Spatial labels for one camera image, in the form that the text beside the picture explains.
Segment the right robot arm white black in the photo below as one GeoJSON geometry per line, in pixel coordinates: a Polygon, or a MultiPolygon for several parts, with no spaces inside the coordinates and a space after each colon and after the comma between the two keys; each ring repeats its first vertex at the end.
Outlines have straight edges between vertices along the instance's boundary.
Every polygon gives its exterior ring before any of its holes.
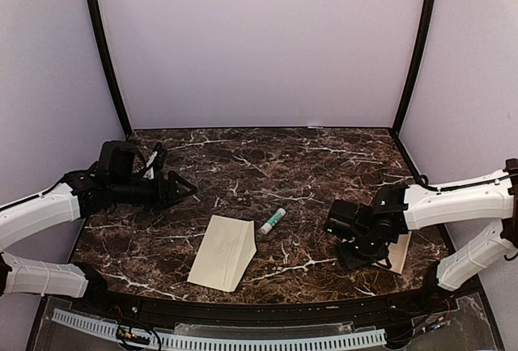
{"type": "Polygon", "coordinates": [[[346,270],[378,264],[390,269],[389,247],[413,230],[468,220],[490,224],[463,248],[431,266],[413,306],[429,314],[474,275],[503,257],[517,256],[517,161],[471,180],[383,187],[368,205],[336,200],[323,229],[338,237],[338,259],[346,270]]]}

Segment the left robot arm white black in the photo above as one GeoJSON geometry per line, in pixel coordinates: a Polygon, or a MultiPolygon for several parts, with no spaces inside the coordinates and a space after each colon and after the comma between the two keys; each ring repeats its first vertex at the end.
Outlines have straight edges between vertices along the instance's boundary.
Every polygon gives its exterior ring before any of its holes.
{"type": "Polygon", "coordinates": [[[168,152],[157,143],[150,158],[136,145],[108,141],[86,170],[70,171],[42,192],[1,208],[1,293],[81,298],[97,315],[114,308],[107,282],[85,263],[54,264],[10,254],[7,249],[50,227],[85,220],[114,205],[168,209],[197,193],[174,171],[163,172],[168,152]]]}

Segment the black front table rail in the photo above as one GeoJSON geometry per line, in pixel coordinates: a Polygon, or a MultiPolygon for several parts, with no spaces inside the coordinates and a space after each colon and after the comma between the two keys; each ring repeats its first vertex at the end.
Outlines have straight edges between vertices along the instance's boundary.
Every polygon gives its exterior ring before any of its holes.
{"type": "Polygon", "coordinates": [[[332,319],[387,323],[442,311],[458,296],[433,285],[424,269],[402,275],[378,267],[344,272],[335,259],[254,264],[233,292],[188,282],[188,260],[165,259],[101,269],[104,281],[72,307],[166,327],[194,324],[314,324],[332,319]]]}

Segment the cream paper envelope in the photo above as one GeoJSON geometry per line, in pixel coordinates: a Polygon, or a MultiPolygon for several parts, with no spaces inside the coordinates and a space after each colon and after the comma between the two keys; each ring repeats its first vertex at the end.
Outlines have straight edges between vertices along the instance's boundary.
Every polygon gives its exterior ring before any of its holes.
{"type": "Polygon", "coordinates": [[[254,222],[214,215],[187,282],[231,293],[256,252],[254,222]]]}

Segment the right black frame post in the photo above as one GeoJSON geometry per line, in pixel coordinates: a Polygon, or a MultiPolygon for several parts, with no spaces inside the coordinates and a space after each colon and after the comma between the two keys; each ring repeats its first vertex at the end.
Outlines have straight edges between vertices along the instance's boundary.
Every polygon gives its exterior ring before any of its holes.
{"type": "Polygon", "coordinates": [[[410,101],[414,93],[414,88],[418,79],[418,73],[422,64],[423,54],[426,48],[434,5],[435,0],[422,0],[422,9],[418,21],[418,30],[414,41],[409,69],[405,78],[405,83],[402,89],[400,102],[397,107],[396,116],[391,128],[391,133],[394,138],[399,138],[407,112],[410,107],[410,101]]]}

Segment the black frame post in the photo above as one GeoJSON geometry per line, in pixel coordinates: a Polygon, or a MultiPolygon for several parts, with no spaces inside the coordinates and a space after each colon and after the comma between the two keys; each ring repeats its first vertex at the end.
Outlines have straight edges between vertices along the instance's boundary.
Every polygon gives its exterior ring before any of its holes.
{"type": "Polygon", "coordinates": [[[397,107],[396,116],[391,128],[391,133],[394,138],[399,138],[407,112],[410,107],[410,101],[414,93],[414,88],[418,79],[418,73],[422,64],[423,54],[426,48],[434,5],[435,0],[422,0],[422,9],[418,21],[418,30],[414,41],[409,69],[405,78],[405,83],[402,89],[400,102],[397,107]]]}
{"type": "Polygon", "coordinates": [[[87,8],[90,15],[92,31],[94,33],[96,47],[100,57],[104,77],[108,85],[111,101],[113,103],[113,107],[115,108],[117,119],[121,126],[122,132],[125,138],[128,138],[132,134],[133,129],[130,124],[128,112],[125,108],[110,49],[108,47],[108,40],[104,30],[104,24],[100,10],[100,1],[87,0],[87,8]]]}

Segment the left black frame post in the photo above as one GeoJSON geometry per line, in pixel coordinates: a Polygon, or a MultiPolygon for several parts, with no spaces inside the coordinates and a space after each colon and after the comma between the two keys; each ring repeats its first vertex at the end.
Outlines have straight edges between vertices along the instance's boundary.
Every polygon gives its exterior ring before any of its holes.
{"type": "Polygon", "coordinates": [[[133,129],[130,124],[128,112],[125,108],[110,49],[108,47],[108,40],[104,30],[104,24],[100,10],[100,1],[87,0],[87,8],[90,15],[92,31],[94,33],[96,47],[100,57],[104,77],[108,85],[111,101],[113,103],[113,107],[115,108],[117,119],[121,126],[122,132],[125,138],[128,138],[132,134],[133,129]]]}

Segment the green white glue stick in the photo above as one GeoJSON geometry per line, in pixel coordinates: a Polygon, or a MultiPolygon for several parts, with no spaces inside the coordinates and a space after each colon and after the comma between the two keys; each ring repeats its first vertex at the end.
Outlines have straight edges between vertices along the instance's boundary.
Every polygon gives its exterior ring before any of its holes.
{"type": "Polygon", "coordinates": [[[261,228],[260,232],[263,235],[269,234],[273,228],[278,224],[278,222],[286,215],[286,210],[284,208],[279,208],[277,211],[265,222],[261,228]]]}

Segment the lined letter paper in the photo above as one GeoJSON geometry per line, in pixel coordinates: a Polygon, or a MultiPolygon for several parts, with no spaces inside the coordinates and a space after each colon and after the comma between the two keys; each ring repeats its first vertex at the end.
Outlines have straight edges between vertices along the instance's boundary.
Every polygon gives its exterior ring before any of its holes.
{"type": "Polygon", "coordinates": [[[400,235],[397,243],[390,243],[388,246],[388,258],[375,263],[375,266],[396,273],[397,275],[402,275],[411,237],[412,232],[409,232],[406,235],[400,235]]]}

